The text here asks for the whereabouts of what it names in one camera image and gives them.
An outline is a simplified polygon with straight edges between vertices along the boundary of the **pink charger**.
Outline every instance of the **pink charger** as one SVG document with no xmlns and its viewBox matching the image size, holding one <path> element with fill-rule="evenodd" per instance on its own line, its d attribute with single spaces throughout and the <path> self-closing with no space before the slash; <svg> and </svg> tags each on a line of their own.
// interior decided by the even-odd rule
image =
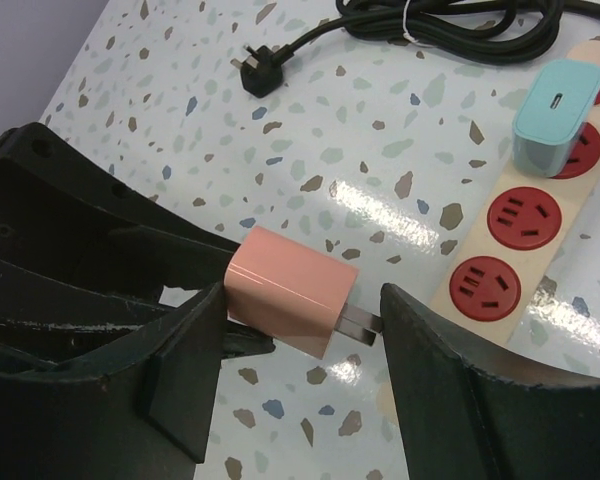
<svg viewBox="0 0 600 480">
<path fill-rule="evenodd" d="M 357 276 L 351 265 L 255 227 L 225 275 L 229 314 L 317 358 L 334 330 L 373 345 L 382 319 L 347 304 Z"/>
</svg>

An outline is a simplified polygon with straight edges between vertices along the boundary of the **beige power strip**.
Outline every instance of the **beige power strip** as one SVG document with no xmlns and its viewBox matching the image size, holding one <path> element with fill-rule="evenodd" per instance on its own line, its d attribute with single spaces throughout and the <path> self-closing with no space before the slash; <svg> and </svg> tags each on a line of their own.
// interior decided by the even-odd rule
<svg viewBox="0 0 600 480">
<path fill-rule="evenodd" d="M 600 42 L 590 41 L 578 45 L 569 52 L 567 58 L 600 66 Z M 600 105 L 591 109 L 587 121 L 600 134 Z M 484 208 L 458 251 L 454 263 L 434 294 L 429 304 L 430 308 L 439 315 L 487 340 L 498 345 L 506 345 L 524 310 L 531 301 L 549 263 L 558 251 L 565 235 L 573 225 L 576 216 L 599 178 L 600 158 L 589 171 L 571 179 L 527 176 L 516 169 L 513 159 L 509 160 Z M 492 236 L 487 226 L 487 215 L 492 202 L 504 192 L 515 187 L 534 187 L 543 190 L 555 199 L 562 213 L 562 223 L 558 233 L 549 243 L 535 250 L 521 251 L 505 247 Z M 520 298 L 517 304 L 514 302 L 510 313 L 496 321 L 476 321 L 467 317 L 456 308 L 450 295 L 451 277 L 458 266 L 469 259 L 482 256 L 495 257 L 504 261 L 513 268 L 520 281 Z"/>
</svg>

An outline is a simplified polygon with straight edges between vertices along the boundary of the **cable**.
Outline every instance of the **cable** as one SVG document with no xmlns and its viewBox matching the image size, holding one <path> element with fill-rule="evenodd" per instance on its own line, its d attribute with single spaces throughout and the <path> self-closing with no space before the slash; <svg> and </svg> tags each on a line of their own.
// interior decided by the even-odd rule
<svg viewBox="0 0 600 480">
<path fill-rule="evenodd" d="M 283 83 L 282 65 L 303 46 L 325 33 L 344 28 L 362 40 L 402 40 L 406 0 L 335 0 L 340 18 L 317 26 L 276 52 L 268 47 L 250 50 L 240 68 L 243 86 L 263 97 Z M 495 25 L 483 29 L 461 27 L 440 17 L 502 12 Z M 542 18 L 527 33 L 510 40 L 497 40 L 520 12 L 539 12 Z M 511 65 L 533 60 L 555 42 L 563 12 L 600 20 L 600 4 L 585 0 L 412 0 L 407 11 L 409 33 L 418 41 L 435 46 L 471 62 Z"/>
</svg>

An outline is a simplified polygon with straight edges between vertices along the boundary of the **light blue usb charger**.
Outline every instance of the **light blue usb charger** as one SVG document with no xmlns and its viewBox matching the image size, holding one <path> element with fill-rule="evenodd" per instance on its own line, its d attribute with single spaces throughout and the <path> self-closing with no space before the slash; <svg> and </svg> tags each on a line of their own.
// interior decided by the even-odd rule
<svg viewBox="0 0 600 480">
<path fill-rule="evenodd" d="M 518 169 L 543 177 L 560 173 L 599 90 L 597 65 L 565 59 L 544 67 L 513 121 Z"/>
</svg>

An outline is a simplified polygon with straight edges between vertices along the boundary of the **terrazzo table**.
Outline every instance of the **terrazzo table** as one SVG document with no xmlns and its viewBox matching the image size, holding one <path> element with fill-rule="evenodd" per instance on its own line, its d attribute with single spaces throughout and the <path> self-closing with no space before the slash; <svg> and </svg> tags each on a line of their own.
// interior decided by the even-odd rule
<svg viewBox="0 0 600 480">
<path fill-rule="evenodd" d="M 355 264 L 354 304 L 377 312 L 384 282 L 426 302 L 510 155 L 525 87 L 600 39 L 600 23 L 566 16 L 550 54 L 503 69 L 334 32 L 270 97 L 243 92 L 229 64 L 242 45 L 287 43 L 334 16 L 324 0 L 113 0 L 42 121 L 200 227 L 239 241 L 257 224 Z M 600 184 L 509 347 L 600 376 Z M 196 479 L 406 478 L 399 430 L 376 406 L 387 380 L 382 342 L 341 336 L 324 361 L 279 344 L 224 362 Z"/>
</svg>

